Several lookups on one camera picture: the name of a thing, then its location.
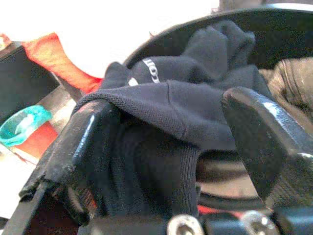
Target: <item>red cloth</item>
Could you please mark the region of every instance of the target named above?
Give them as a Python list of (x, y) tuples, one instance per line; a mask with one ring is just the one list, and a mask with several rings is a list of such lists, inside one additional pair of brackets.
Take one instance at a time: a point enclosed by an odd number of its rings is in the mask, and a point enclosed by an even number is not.
[(102, 79), (92, 77), (77, 68), (65, 55), (58, 36), (51, 33), (42, 38), (22, 44), (27, 57), (66, 80), (85, 93), (96, 91)]

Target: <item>black fabric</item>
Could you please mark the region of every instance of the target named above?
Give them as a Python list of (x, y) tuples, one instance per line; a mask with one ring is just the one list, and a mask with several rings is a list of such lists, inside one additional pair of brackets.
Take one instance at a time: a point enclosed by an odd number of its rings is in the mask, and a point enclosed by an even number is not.
[[(100, 89), (74, 109), (105, 99), (134, 117), (121, 124), (102, 171), (94, 166), (100, 207), (111, 215), (197, 214), (199, 154), (235, 151), (223, 92), (242, 86), (271, 98), (257, 68), (247, 64), (254, 44), (253, 33), (220, 22), (196, 32), (181, 56), (151, 57), (131, 70), (109, 66)], [(134, 79), (139, 85), (129, 86)], [(101, 151), (92, 157), (101, 159)]]

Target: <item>teal container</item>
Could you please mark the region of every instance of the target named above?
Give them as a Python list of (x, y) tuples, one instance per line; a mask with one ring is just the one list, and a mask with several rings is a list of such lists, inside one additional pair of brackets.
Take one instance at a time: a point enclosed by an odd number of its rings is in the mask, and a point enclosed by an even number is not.
[(41, 105), (22, 109), (2, 124), (0, 142), (7, 147), (19, 145), (51, 118), (51, 112)]

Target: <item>black plastic bowl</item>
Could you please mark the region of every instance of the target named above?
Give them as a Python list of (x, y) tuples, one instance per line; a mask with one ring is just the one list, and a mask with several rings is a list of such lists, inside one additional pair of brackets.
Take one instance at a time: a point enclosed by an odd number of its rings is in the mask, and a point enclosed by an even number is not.
[(249, 62), (260, 69), (272, 69), (285, 58), (313, 56), (313, 6), (273, 4), (223, 12), (174, 26), (142, 45), (124, 64), (131, 68), (145, 57), (180, 55), (195, 31), (221, 20), (231, 20), (243, 31), (254, 32), (257, 44)]

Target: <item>brown fabric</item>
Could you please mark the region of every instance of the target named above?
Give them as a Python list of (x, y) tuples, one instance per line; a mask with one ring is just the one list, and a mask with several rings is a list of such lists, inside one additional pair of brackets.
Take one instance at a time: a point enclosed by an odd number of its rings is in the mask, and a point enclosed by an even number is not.
[(285, 59), (274, 70), (259, 70), (276, 101), (313, 134), (313, 57)]

